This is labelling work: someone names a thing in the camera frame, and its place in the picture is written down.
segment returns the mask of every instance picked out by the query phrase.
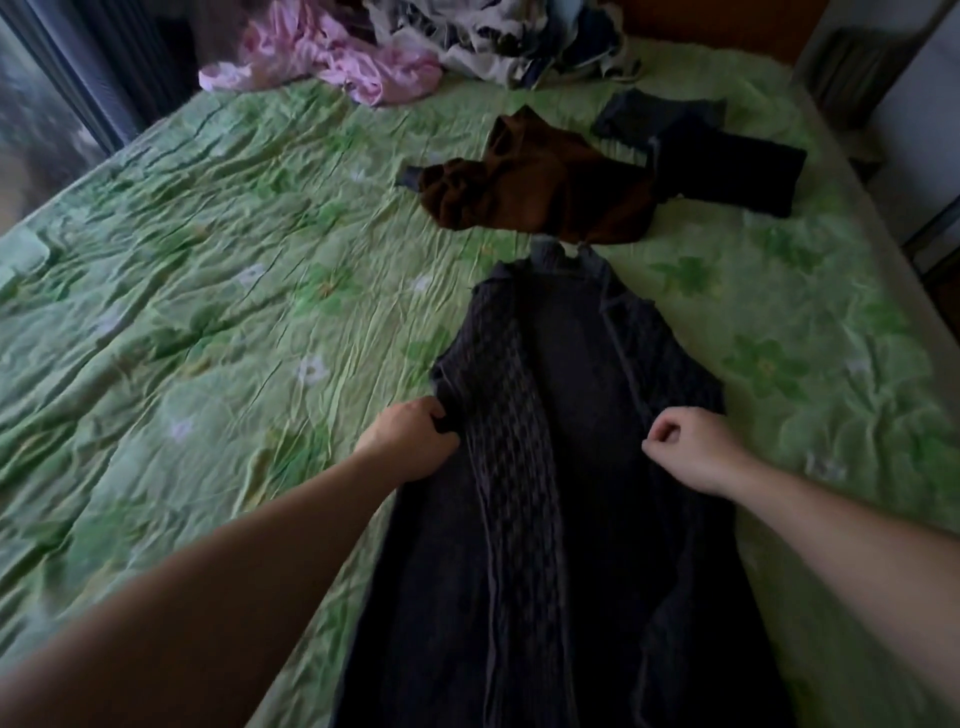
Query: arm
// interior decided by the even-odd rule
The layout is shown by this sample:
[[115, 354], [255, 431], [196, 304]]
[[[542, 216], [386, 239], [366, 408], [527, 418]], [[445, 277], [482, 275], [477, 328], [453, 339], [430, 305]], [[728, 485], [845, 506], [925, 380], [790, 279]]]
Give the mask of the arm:
[[840, 496], [746, 451], [726, 419], [664, 410], [643, 451], [773, 528], [867, 627], [960, 709], [960, 539]]
[[244, 725], [377, 507], [457, 448], [433, 398], [354, 454], [134, 579], [0, 681], [0, 725]]

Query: pink clothing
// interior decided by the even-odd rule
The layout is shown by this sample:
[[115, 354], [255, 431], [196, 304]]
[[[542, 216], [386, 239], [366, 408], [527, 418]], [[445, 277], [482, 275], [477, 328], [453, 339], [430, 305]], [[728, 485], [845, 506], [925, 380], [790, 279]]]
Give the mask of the pink clothing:
[[377, 106], [433, 93], [443, 75], [434, 54], [370, 45], [316, 0], [274, 0], [265, 20], [252, 20], [244, 32], [239, 61], [205, 66], [200, 86], [253, 91], [316, 76], [360, 104]]

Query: forearm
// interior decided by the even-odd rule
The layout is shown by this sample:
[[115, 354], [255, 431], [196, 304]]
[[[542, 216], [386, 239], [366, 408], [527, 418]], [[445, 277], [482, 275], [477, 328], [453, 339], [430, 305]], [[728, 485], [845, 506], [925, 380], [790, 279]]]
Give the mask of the forearm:
[[730, 495], [960, 709], [960, 540], [766, 466]]
[[0, 723], [243, 725], [396, 485], [354, 456], [172, 556], [0, 683]]

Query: hand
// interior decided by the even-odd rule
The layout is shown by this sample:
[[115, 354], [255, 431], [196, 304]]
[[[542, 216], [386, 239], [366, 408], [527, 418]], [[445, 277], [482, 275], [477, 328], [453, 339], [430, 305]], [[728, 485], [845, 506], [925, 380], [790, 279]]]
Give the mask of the hand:
[[763, 465], [740, 444], [726, 417], [699, 407], [664, 409], [642, 447], [683, 485], [713, 496], [732, 497], [747, 473]]
[[433, 418], [444, 414], [436, 397], [391, 404], [360, 435], [353, 452], [378, 458], [397, 484], [425, 478], [460, 447], [456, 432], [442, 435], [433, 425]]

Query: dark jacket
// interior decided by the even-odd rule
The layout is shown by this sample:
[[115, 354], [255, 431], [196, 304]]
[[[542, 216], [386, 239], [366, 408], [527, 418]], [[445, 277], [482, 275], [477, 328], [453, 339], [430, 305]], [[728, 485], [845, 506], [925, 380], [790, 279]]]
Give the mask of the dark jacket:
[[789, 726], [733, 507], [640, 442], [720, 383], [599, 255], [500, 264], [433, 370], [464, 444], [395, 511], [333, 725]]

